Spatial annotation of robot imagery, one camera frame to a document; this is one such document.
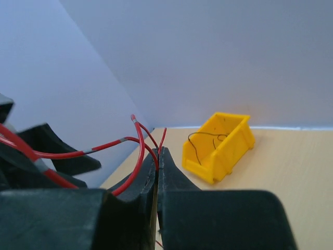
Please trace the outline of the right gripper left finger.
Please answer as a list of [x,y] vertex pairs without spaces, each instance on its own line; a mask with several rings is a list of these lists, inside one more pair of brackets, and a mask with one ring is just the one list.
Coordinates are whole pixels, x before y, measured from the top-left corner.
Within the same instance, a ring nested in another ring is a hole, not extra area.
[[1,191],[1,249],[154,249],[155,163],[119,196],[88,189]]

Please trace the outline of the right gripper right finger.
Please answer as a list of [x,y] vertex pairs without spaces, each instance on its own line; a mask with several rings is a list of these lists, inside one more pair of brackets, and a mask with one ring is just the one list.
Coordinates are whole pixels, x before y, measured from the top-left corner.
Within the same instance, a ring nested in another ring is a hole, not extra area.
[[284,207],[264,190],[206,190],[161,150],[158,219],[165,249],[296,249]]

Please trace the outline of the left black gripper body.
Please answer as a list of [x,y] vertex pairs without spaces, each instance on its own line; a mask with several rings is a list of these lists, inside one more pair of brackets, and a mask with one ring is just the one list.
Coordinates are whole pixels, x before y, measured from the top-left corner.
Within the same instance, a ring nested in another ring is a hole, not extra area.
[[40,173],[23,153],[1,144],[1,191],[9,189],[56,189],[59,187]]

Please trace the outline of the yellow plastic bin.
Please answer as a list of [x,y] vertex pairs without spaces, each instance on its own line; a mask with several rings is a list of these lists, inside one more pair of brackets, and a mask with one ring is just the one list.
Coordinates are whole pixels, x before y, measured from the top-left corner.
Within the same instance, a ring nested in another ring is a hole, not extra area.
[[200,179],[220,182],[250,149],[255,138],[249,115],[214,113],[183,144],[182,167]]

